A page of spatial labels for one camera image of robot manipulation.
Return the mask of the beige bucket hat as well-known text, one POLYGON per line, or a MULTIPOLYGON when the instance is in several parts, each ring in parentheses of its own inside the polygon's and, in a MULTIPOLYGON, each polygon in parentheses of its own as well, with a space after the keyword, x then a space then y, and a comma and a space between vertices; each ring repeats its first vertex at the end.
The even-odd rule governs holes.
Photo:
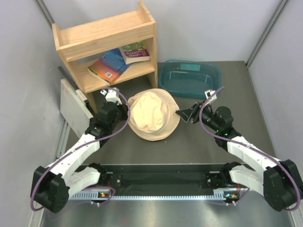
POLYGON ((169 92, 167 93, 168 94, 166 95, 166 99, 170 109, 168 123, 160 132, 156 132, 152 134, 147 134, 147 133, 139 134, 133 131, 140 138, 147 141, 163 140, 167 138, 177 128, 180 121, 180 117, 175 113, 175 111, 179 109, 179 106, 174 100, 174 98, 171 96, 171 94, 169 92))

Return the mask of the beige baseball cap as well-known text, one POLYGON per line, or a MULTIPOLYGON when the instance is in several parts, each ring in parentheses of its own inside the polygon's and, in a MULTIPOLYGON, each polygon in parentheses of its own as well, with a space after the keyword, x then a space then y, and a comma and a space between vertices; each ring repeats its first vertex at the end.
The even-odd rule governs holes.
POLYGON ((170 115, 167 94, 162 89, 149 89, 128 99, 129 126, 134 132, 152 134, 166 126, 170 115))

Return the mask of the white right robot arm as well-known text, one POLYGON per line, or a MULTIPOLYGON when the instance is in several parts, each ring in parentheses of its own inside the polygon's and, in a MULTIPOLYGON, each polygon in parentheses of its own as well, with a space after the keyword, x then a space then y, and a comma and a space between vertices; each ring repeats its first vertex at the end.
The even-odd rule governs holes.
POLYGON ((289 159, 281 161, 274 158, 249 143, 234 129, 228 107, 220 106, 213 111, 206 103, 195 103, 175 113, 185 122, 199 122, 204 129, 214 130, 212 136, 216 144, 244 162, 223 166, 220 175, 224 186, 242 184, 259 193, 276 211, 299 208, 303 198, 303 181, 296 164, 289 159))

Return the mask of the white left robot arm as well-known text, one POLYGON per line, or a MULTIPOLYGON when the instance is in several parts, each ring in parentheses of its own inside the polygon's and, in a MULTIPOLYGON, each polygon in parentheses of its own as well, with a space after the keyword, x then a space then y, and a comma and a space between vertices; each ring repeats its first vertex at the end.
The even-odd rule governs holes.
POLYGON ((58 213, 76 193, 91 185, 103 187, 107 175, 96 164, 76 170, 83 162, 113 136, 120 133, 130 120, 130 105, 118 98, 106 100, 99 113, 76 144, 67 153, 46 167, 39 166, 33 173, 30 192, 32 211, 47 209, 58 213))

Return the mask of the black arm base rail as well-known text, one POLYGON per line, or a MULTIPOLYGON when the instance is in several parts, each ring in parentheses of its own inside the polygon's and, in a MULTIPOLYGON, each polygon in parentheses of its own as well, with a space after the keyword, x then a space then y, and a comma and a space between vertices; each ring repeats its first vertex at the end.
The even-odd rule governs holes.
POLYGON ((97 186, 111 186, 116 196, 201 196, 215 189, 239 193, 245 186, 228 183, 220 176, 222 164, 105 165, 92 163, 101 171, 97 186))

